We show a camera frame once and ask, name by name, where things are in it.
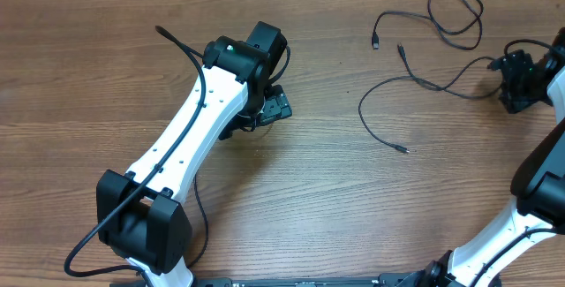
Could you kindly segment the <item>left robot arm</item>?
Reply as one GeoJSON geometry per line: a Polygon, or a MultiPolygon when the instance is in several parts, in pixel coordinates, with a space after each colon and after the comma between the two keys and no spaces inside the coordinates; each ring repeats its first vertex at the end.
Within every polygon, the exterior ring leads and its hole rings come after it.
{"type": "Polygon", "coordinates": [[[203,54],[179,48],[195,63],[198,78],[162,135],[124,174],[107,170],[96,186],[100,241],[126,259],[137,286],[192,286],[184,255],[192,226],[183,209],[212,146],[237,130],[290,117],[290,103],[276,66],[290,59],[282,31],[258,22],[249,37],[226,36],[203,54]]]}

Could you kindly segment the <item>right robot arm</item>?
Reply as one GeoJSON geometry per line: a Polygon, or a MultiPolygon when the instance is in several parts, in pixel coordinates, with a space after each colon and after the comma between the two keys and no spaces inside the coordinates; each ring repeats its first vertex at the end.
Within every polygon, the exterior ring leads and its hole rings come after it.
{"type": "Polygon", "coordinates": [[[504,49],[489,69],[502,74],[499,99],[516,114],[537,102],[554,108],[556,126],[512,178],[512,197],[472,240],[410,274],[382,274],[379,286],[499,286],[500,273],[537,243],[564,232],[564,33],[533,62],[504,49]]]}

